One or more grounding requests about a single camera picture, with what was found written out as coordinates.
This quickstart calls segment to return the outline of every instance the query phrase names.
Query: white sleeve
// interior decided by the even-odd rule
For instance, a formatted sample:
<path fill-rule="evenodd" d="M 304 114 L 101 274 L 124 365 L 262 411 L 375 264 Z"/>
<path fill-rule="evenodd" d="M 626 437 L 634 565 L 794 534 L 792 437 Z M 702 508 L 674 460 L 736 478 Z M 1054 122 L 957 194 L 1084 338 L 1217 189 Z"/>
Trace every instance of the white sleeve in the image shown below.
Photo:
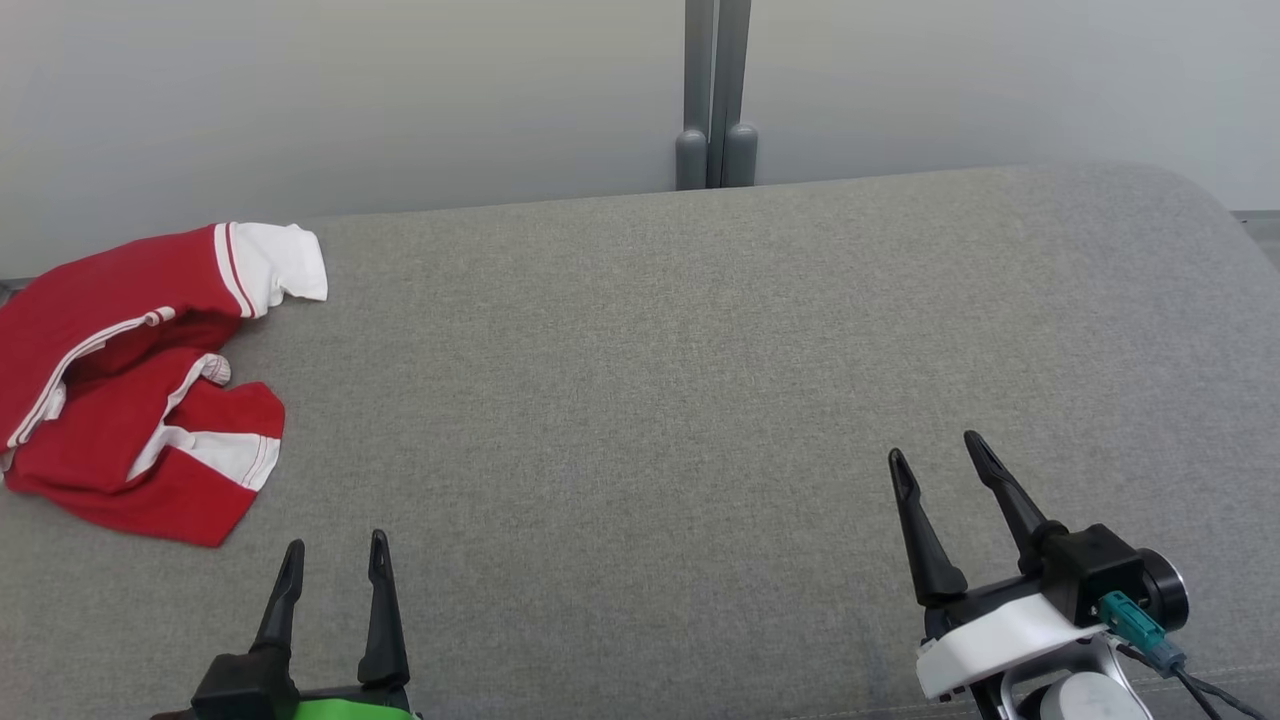
<path fill-rule="evenodd" d="M 233 281 L 228 283 L 246 318 L 260 318 L 284 293 L 308 300 L 329 297 L 329 279 L 315 233 L 298 225 L 227 223 Z"/>

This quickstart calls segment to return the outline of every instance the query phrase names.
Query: white wall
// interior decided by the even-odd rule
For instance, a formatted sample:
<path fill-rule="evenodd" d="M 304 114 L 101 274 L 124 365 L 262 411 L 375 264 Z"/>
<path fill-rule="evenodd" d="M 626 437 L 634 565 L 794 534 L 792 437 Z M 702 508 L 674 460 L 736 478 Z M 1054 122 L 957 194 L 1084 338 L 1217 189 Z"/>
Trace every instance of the white wall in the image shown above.
<path fill-rule="evenodd" d="M 756 183 L 1034 160 L 1280 209 L 1275 0 L 755 0 Z"/>
<path fill-rule="evenodd" d="M 681 0 L 0 0 L 0 278 L 225 219 L 675 188 Z"/>

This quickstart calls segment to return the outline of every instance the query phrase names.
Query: gray couch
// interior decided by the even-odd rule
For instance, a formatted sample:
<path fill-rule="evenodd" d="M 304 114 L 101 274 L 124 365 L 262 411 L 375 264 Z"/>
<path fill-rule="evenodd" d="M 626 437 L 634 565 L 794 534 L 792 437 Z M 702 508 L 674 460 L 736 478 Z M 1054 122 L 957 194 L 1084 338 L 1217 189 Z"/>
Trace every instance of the gray couch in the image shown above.
<path fill-rule="evenodd" d="M 330 300 L 227 347 L 288 409 L 216 551 L 0 493 L 0 716 L 138 719 L 247 648 L 355 678 L 392 543 L 436 717 L 960 719 L 914 676 L 886 454 L 970 584 L 1015 552 L 961 442 L 1181 570 L 1190 667 L 1280 706 L 1280 275 L 1149 168 L 993 168 L 308 223 Z M 1133 667 L 1157 717 L 1185 692 Z"/>

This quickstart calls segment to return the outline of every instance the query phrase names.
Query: black cable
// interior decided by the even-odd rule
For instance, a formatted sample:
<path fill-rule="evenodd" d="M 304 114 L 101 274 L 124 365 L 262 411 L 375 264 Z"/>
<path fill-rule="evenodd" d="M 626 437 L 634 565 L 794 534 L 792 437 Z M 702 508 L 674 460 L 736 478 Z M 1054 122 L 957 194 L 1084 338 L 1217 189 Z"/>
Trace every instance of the black cable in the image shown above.
<path fill-rule="evenodd" d="M 1197 688 L 1199 688 L 1202 692 L 1206 692 L 1206 693 L 1208 693 L 1211 696 L 1217 697 L 1222 702 L 1225 702 L 1225 703 L 1230 705 L 1231 707 L 1234 707 L 1235 710 L 1240 711 L 1243 715 L 1248 715 L 1253 720 L 1267 720 L 1266 716 L 1263 716 L 1262 712 L 1258 711 L 1256 707 L 1253 707 L 1252 705 L 1244 702 L 1243 700 L 1239 700 L 1238 697 L 1235 697 L 1234 694 L 1224 691 L 1222 688 L 1220 688 L 1220 687 L 1217 687 L 1217 685 L 1215 685 L 1212 683 L 1206 683 L 1204 680 L 1201 680 L 1199 678 L 1197 678 L 1196 675 L 1192 675 L 1189 673 L 1187 674 L 1187 678 L 1192 682 L 1193 685 L 1196 685 Z"/>
<path fill-rule="evenodd" d="M 1120 655 L 1124 655 L 1125 657 L 1132 657 L 1133 660 L 1137 660 L 1138 662 L 1142 662 L 1147 667 L 1155 670 L 1155 667 L 1152 667 L 1151 665 L 1151 661 L 1148 661 L 1147 657 L 1140 652 L 1138 652 L 1138 650 L 1132 644 L 1117 644 L 1116 650 L 1120 651 Z M 1222 702 L 1230 705 L 1233 708 L 1238 710 L 1242 715 L 1247 715 L 1253 720 L 1267 720 L 1266 715 L 1262 715 L 1261 710 L 1253 707 L 1252 705 L 1244 702 L 1243 700 L 1235 697 L 1234 694 L 1224 691 L 1222 688 L 1215 685 L 1213 683 L 1201 680 L 1199 678 L 1192 675 L 1190 673 L 1187 673 L 1185 670 L 1183 670 L 1183 674 L 1187 675 L 1187 679 L 1190 680 L 1190 683 L 1196 685 L 1201 692 L 1208 693 L 1221 700 Z"/>
<path fill-rule="evenodd" d="M 1196 702 L 1199 703 L 1201 710 L 1204 711 L 1204 715 L 1210 716 L 1210 720 L 1222 720 L 1222 716 L 1217 714 L 1217 710 L 1213 707 L 1212 703 L 1210 703 L 1208 698 L 1204 697 L 1204 693 L 1202 693 L 1201 689 L 1197 688 L 1194 683 L 1192 683 L 1192 679 L 1187 676 L 1187 671 L 1183 670 L 1183 666 L 1180 664 L 1174 665 L 1172 667 L 1170 667 L 1170 670 L 1172 671 L 1175 678 L 1183 682 L 1183 685 L 1187 688 L 1187 692 L 1192 693 L 1192 697 L 1196 698 Z"/>

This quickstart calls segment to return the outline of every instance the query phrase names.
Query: teal connector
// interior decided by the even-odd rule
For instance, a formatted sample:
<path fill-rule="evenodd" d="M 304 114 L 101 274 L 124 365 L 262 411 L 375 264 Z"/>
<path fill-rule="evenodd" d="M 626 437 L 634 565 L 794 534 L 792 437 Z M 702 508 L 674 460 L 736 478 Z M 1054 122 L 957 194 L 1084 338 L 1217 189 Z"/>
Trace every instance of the teal connector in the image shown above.
<path fill-rule="evenodd" d="M 1187 662 L 1187 653 L 1165 638 L 1165 629 L 1160 623 L 1152 620 L 1151 615 L 1123 592 L 1102 596 L 1098 619 L 1142 652 L 1162 678 L 1172 676 L 1174 667 Z"/>

